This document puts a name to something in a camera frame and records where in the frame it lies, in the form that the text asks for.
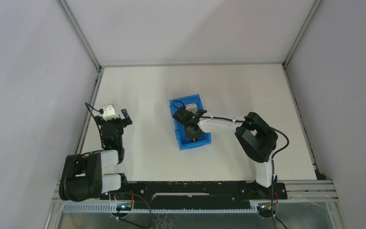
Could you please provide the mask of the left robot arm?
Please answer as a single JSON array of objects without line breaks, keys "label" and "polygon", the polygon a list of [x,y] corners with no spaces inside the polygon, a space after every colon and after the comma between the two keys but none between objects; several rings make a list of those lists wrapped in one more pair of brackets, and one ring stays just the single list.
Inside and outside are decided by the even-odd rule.
[{"label": "left robot arm", "polygon": [[124,128],[132,125],[132,119],[126,109],[122,109],[121,113],[124,118],[120,118],[118,114],[108,115],[106,112],[93,117],[102,148],[66,157],[59,186],[61,200],[81,202],[119,189],[117,183],[121,182],[121,176],[111,175],[109,180],[114,180],[114,183],[111,183],[111,187],[106,187],[102,170],[123,162],[125,150],[122,135]]}]

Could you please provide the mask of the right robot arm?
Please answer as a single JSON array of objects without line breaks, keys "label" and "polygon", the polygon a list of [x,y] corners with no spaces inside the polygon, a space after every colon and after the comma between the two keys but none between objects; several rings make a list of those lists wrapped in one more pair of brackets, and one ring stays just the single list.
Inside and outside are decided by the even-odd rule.
[{"label": "right robot arm", "polygon": [[272,152],[276,149],[278,134],[257,113],[228,118],[208,115],[206,110],[193,113],[180,107],[172,118],[183,125],[187,139],[200,138],[205,133],[233,134],[247,157],[254,161],[255,182],[265,188],[273,184]]}]

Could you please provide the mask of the blue plastic storage bin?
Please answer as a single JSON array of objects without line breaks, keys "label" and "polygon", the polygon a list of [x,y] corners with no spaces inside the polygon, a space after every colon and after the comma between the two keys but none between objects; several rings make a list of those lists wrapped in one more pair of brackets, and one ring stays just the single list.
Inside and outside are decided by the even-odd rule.
[{"label": "blue plastic storage bin", "polygon": [[[169,100],[171,116],[173,116],[177,109],[182,106],[182,103],[184,104],[184,106],[187,106],[189,104],[195,104],[198,110],[203,109],[203,104],[199,94],[174,98]],[[196,138],[196,141],[193,141],[192,139],[186,138],[185,128],[182,124],[178,123],[174,119],[173,123],[175,127],[176,139],[179,145],[179,149],[181,151],[211,144],[212,139],[210,133],[204,133],[201,137]]]}]

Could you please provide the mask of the left small circuit board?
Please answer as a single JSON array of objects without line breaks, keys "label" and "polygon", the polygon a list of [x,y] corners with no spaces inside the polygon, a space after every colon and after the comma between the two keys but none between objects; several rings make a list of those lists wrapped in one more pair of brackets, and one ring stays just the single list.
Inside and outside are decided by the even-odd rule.
[{"label": "left small circuit board", "polygon": [[116,207],[116,211],[131,211],[132,204],[121,203]]}]

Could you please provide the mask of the small circuit board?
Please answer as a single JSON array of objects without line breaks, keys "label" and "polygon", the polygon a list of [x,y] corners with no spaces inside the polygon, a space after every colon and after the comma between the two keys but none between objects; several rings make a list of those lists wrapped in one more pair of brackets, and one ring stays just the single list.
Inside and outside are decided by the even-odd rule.
[{"label": "small circuit board", "polygon": [[257,214],[265,219],[274,218],[276,211],[272,209],[272,206],[260,205],[257,207]]},{"label": "small circuit board", "polygon": [[121,203],[116,207],[116,211],[131,211],[132,204]]}]

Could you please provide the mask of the right small circuit board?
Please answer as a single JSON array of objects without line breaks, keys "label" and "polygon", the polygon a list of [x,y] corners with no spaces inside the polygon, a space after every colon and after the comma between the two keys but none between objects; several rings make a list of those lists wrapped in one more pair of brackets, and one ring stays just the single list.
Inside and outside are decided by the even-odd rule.
[{"label": "right small circuit board", "polygon": [[260,205],[257,207],[257,214],[265,219],[274,218],[276,211],[272,209],[272,206]]}]

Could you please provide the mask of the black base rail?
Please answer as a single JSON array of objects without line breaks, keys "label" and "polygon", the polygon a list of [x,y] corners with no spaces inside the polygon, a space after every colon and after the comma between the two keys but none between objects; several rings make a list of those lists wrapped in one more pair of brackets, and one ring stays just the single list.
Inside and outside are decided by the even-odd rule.
[{"label": "black base rail", "polygon": [[284,183],[265,188],[254,181],[137,181],[124,182],[100,196],[133,203],[144,210],[242,210],[251,201],[277,203],[288,198]]}]

